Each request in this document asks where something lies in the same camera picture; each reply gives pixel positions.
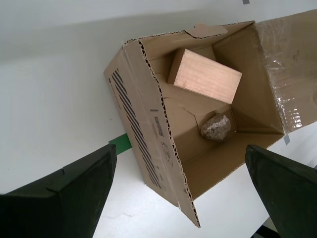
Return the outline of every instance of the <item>white table surface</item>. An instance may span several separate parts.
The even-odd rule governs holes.
[[[316,0],[2,0],[0,193],[28,184],[125,133],[103,70],[130,38],[266,20]],[[317,124],[271,149],[314,167]],[[202,228],[143,182],[132,150],[118,156],[95,238],[248,238],[268,218],[246,166],[195,202]]]

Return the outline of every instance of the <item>rectangular wooden block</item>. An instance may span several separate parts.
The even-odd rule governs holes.
[[[242,73],[187,49],[176,52],[168,83],[231,104]]]

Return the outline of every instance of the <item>clear packing tape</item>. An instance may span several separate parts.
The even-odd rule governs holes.
[[[317,120],[317,10],[256,24],[285,133]]]

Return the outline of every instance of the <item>box flap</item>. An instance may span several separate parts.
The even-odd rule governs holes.
[[[194,51],[196,49],[211,46],[213,43],[237,32],[238,30],[252,24],[253,22],[254,21],[246,21],[235,24],[218,26],[220,28],[214,28],[215,35],[203,39],[194,38],[185,31],[180,31],[147,36],[140,38],[140,41],[142,42],[144,49],[147,52],[148,60],[154,60],[163,57],[167,54],[170,54],[178,48],[186,48],[191,51]],[[219,34],[220,30],[224,31],[222,28],[225,28],[227,33]]]
[[[159,82],[148,66],[141,43],[136,40],[126,44],[106,69],[105,76],[114,88],[121,118],[147,186],[178,206],[199,227],[171,137]]]
[[[256,24],[271,87],[290,133],[317,120],[317,10]]]
[[[228,32],[228,30],[222,26],[207,26],[200,23],[196,24],[195,28],[185,30],[185,32],[194,38],[203,39],[224,35]]]

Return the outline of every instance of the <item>corrugated cardboard edge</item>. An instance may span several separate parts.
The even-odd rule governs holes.
[[[251,24],[251,23],[255,23],[255,21],[242,21],[242,22],[224,24],[224,25],[219,25],[219,26],[231,26],[231,25],[244,24],[244,23],[250,23]],[[165,32],[165,33],[160,33],[160,34],[154,34],[154,35],[150,35],[150,36],[141,36],[139,38],[132,38],[132,39],[126,41],[123,44],[123,46],[125,46],[126,44],[129,44],[129,43],[131,43],[133,41],[139,41],[139,40],[145,39],[145,38],[157,37],[157,36],[163,36],[163,35],[169,35],[169,34],[176,34],[176,33],[183,33],[183,32],[187,33],[186,30],[182,30],[182,31],[174,31],[174,32]],[[218,35],[211,35],[211,36],[200,37],[200,38],[199,37],[194,37],[194,36],[192,36],[192,37],[195,38],[195,39],[205,39],[205,38],[211,38],[211,37],[216,37],[216,36],[218,36]]]

